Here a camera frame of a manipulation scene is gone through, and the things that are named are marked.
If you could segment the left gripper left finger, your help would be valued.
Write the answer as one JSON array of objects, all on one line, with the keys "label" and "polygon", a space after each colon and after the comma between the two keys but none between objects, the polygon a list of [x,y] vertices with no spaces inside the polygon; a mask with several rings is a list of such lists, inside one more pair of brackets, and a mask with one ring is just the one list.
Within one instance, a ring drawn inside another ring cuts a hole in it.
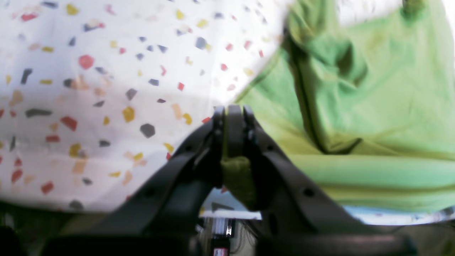
[{"label": "left gripper left finger", "polygon": [[214,187],[221,187],[223,123],[225,108],[218,106],[203,124],[180,145],[159,169],[120,208],[87,231],[89,236],[148,236],[166,231],[181,213],[177,231],[192,230],[199,209]]}]

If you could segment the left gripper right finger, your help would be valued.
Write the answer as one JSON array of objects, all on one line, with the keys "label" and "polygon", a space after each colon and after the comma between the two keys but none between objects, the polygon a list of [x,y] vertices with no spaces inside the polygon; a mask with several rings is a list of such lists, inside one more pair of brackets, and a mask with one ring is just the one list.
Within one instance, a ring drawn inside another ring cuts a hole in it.
[{"label": "left gripper right finger", "polygon": [[379,236],[335,203],[302,173],[268,136],[249,106],[243,108],[246,124],[243,152],[251,163],[259,210],[273,235],[310,233],[331,236]]}]

